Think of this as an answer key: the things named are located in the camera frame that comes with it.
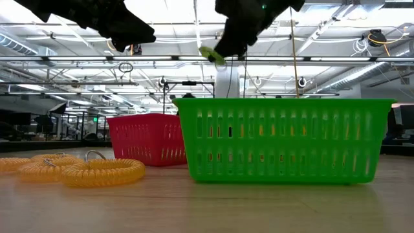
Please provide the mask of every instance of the ceiling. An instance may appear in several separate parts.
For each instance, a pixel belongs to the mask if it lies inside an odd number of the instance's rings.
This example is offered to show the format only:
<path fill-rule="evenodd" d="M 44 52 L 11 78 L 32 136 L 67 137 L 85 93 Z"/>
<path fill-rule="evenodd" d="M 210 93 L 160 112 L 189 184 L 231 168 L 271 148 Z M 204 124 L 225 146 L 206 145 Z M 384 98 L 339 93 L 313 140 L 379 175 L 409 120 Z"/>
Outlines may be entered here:
<path fill-rule="evenodd" d="M 199 33 L 202 46 L 214 47 L 217 43 L 216 35 L 220 35 L 224 28 L 226 18 L 215 12 L 214 0 L 198 0 L 197 18 L 199 26 L 195 24 L 194 0 L 152 0 L 136 1 L 125 0 L 127 8 L 137 17 L 150 24 L 155 29 L 157 37 L 156 43 L 143 44 L 143 56 L 165 56 L 165 55 L 188 55 L 198 56 L 197 34 Z M 389 45 L 390 52 L 412 40 L 411 27 L 413 22 L 413 8 L 381 8 L 381 1 L 372 0 L 370 5 L 360 5 L 344 15 L 340 21 L 331 22 L 332 15 L 341 7 L 342 1 L 307 1 L 307 4 L 300 12 L 293 12 L 292 17 L 287 10 L 282 13 L 274 24 L 259 35 L 258 42 L 248 48 L 248 56 L 292 56 L 292 40 L 289 36 L 292 34 L 290 20 L 293 19 L 294 37 L 296 38 L 296 50 L 302 49 L 300 56 L 387 56 L 384 47 L 368 47 L 363 52 L 358 52 L 356 43 L 362 34 L 367 35 L 370 29 L 381 29 L 389 41 L 398 40 Z M 59 56 L 110 56 L 125 55 L 128 51 L 119 53 L 111 49 L 111 44 L 105 38 L 102 38 L 97 31 L 93 29 L 82 29 L 76 23 L 51 16 L 47 23 L 38 19 L 31 11 L 22 7 L 13 0 L 0 0 L 0 29 L 13 35 L 16 39 L 28 46 L 47 47 L 57 53 Z M 319 36 L 306 45 L 306 40 L 321 29 Z M 1 56 L 21 56 L 21 54 L 0 46 Z M 53 82 L 71 82 L 79 80 L 81 82 L 120 82 L 123 75 L 116 69 L 117 63 L 113 66 L 108 63 L 88 63 L 96 65 L 95 69 L 77 69 L 76 64 L 70 62 L 61 62 L 62 65 L 72 65 L 71 69 L 52 69 L 50 67 L 36 67 L 36 63 L 29 67 L 26 63 L 12 62 L 19 68 L 27 69 L 28 72 L 40 77 L 56 76 Z M 136 85 L 112 85 L 103 87 L 106 91 L 121 92 L 157 92 L 158 81 L 164 77 L 168 81 L 195 80 L 214 82 L 217 76 L 217 68 L 214 65 L 203 63 L 183 63 L 180 61 L 158 61 L 157 69 L 154 69 L 152 61 L 142 61 L 136 63 L 141 69 L 135 68 L 131 73 L 124 75 L 123 81 L 132 80 Z M 297 73 L 299 77 L 306 80 L 312 80 L 309 85 L 322 85 L 335 76 L 351 69 L 352 65 L 299 65 Z M 238 65 L 239 77 L 245 77 L 245 67 Z M 384 76 L 394 77 L 398 73 L 393 71 L 385 72 Z M 291 93 L 295 90 L 294 66 L 284 65 L 247 65 L 248 92 L 280 92 Z M 372 83 L 385 80 L 384 76 L 375 76 L 364 81 L 361 84 L 362 89 Z M 255 87 L 252 80 L 260 79 L 261 84 Z M 383 88 L 397 90 L 399 81 L 385 83 L 373 88 Z M 24 87 L 13 87 L 14 91 L 24 90 Z M 66 91 L 91 91 L 90 87 L 82 86 L 78 90 L 64 87 Z M 177 86 L 173 92 L 208 92 L 203 86 Z M 411 99 L 414 94 L 408 92 Z M 159 106 L 151 97 L 145 96 L 123 96 L 133 104 L 143 107 Z"/>

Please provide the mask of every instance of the wooden table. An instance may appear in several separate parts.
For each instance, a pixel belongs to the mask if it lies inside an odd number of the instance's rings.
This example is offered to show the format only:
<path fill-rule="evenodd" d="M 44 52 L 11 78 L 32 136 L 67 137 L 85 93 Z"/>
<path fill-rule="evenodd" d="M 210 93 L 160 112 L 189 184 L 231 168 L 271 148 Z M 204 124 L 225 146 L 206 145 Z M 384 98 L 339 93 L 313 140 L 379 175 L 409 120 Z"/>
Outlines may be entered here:
<path fill-rule="evenodd" d="M 141 181 L 108 188 L 3 175 L 0 233 L 12 232 L 414 232 L 414 158 L 383 156 L 373 183 L 352 186 L 198 184 L 186 166 L 147 168 Z"/>

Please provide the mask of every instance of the yellow coiled keychain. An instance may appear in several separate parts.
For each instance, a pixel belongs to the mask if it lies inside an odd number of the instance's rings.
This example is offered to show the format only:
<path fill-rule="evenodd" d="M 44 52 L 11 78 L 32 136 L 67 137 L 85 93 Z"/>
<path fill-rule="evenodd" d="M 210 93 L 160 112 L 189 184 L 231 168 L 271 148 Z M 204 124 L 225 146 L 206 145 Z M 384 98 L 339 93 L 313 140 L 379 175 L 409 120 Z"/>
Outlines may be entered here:
<path fill-rule="evenodd" d="M 20 181 L 32 183 L 58 182 L 61 173 L 73 164 L 82 162 L 75 157 L 63 157 L 60 159 L 44 159 L 42 162 L 26 164 L 18 169 Z"/>
<path fill-rule="evenodd" d="M 30 163 L 30 159 L 22 158 L 1 158 L 0 159 L 0 173 L 3 172 L 15 172 L 22 165 Z"/>
<path fill-rule="evenodd" d="M 42 162 L 45 159 L 50 159 L 50 160 L 54 160 L 54 159 L 60 159 L 60 158 L 64 158 L 64 157 L 71 157 L 71 158 L 76 158 L 74 155 L 69 155 L 66 153 L 55 153 L 55 154 L 46 154 L 46 155 L 35 155 L 32 157 L 32 161 L 33 162 Z"/>
<path fill-rule="evenodd" d="M 91 159 L 90 153 L 102 159 Z M 99 187 L 132 183 L 145 174 L 145 166 L 134 159 L 107 160 L 99 151 L 88 151 L 85 162 L 67 168 L 61 175 L 64 184 L 71 187 Z"/>

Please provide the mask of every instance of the basket slot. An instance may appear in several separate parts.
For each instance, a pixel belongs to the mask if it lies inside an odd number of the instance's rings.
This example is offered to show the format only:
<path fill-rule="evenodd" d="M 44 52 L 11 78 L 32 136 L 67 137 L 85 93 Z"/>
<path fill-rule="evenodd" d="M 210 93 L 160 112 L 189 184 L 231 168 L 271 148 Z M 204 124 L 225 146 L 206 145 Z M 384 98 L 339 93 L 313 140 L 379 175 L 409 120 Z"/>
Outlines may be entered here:
<path fill-rule="evenodd" d="M 202 118 L 200 115 L 197 117 L 197 137 L 202 137 Z"/>
<path fill-rule="evenodd" d="M 278 128 L 280 130 L 279 135 L 285 136 L 286 135 L 286 114 L 284 111 L 281 112 L 278 122 L 279 122 Z"/>
<path fill-rule="evenodd" d="M 234 118 L 233 118 L 233 115 L 229 114 L 229 117 L 228 117 L 228 137 L 229 137 L 229 139 L 233 138 L 233 126 L 234 126 Z"/>

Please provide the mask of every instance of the hanging wire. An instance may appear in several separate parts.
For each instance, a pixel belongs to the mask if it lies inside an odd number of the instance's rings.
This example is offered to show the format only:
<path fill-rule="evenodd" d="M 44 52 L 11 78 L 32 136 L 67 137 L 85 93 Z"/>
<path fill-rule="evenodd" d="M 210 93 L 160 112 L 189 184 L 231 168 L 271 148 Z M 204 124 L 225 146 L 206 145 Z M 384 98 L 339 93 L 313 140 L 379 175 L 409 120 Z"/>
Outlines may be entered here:
<path fill-rule="evenodd" d="M 230 82 L 228 84 L 228 90 L 226 98 L 228 98 L 228 93 L 230 93 L 230 87 L 232 86 L 232 74 L 233 74 L 233 56 L 232 56 L 232 68 L 230 69 Z"/>
<path fill-rule="evenodd" d="M 370 56 L 373 56 L 372 54 L 371 54 L 371 52 L 367 49 L 367 52 L 368 52 L 368 54 L 370 55 Z M 384 76 L 384 78 L 386 79 L 386 80 L 388 80 L 388 82 L 391 82 L 391 80 L 381 71 L 381 69 L 379 69 L 379 68 L 377 68 L 380 72 L 381 72 L 381 74 L 382 74 L 382 76 Z M 405 81 L 404 81 L 404 79 L 402 78 L 402 76 L 401 76 L 401 74 L 398 72 L 398 75 L 400 76 L 400 78 L 401 78 L 401 81 L 403 81 L 403 83 L 404 84 L 406 84 L 405 83 Z M 408 96 L 408 97 L 410 97 L 410 98 L 414 98 L 414 97 L 412 97 L 411 95 L 409 95 L 409 94 L 407 94 L 407 93 L 405 93 L 401 88 L 398 88 L 398 90 L 402 93 L 402 94 L 404 94 L 404 95 L 406 95 L 406 96 Z"/>
<path fill-rule="evenodd" d="M 247 67 L 245 66 L 245 64 L 244 64 L 244 63 L 242 63 L 242 64 L 243 64 L 243 67 L 245 67 L 245 73 L 247 73 L 247 76 L 249 77 L 250 81 L 252 81 L 253 85 L 256 87 L 256 89 L 257 89 L 258 93 L 260 93 L 260 94 L 261 94 L 264 98 L 266 98 L 266 95 L 265 95 L 265 94 L 263 94 L 263 93 L 260 91 L 259 87 L 256 85 L 256 83 L 254 83 L 254 80 L 253 80 L 253 78 L 251 77 L 251 75 L 248 73 L 248 71 L 247 71 Z"/>
<path fill-rule="evenodd" d="M 245 94 L 246 94 L 246 74 L 247 74 L 247 49 L 246 49 L 246 56 L 245 56 L 245 87 L 243 88 L 243 98 L 245 98 Z"/>
<path fill-rule="evenodd" d="M 292 31 L 292 49 L 293 49 L 293 65 L 295 68 L 295 87 L 296 87 L 296 98 L 299 98 L 299 87 L 298 87 L 298 70 L 296 68 L 296 48 L 295 48 L 295 35 L 293 32 L 293 15 L 292 7 L 290 7 L 290 29 Z"/>

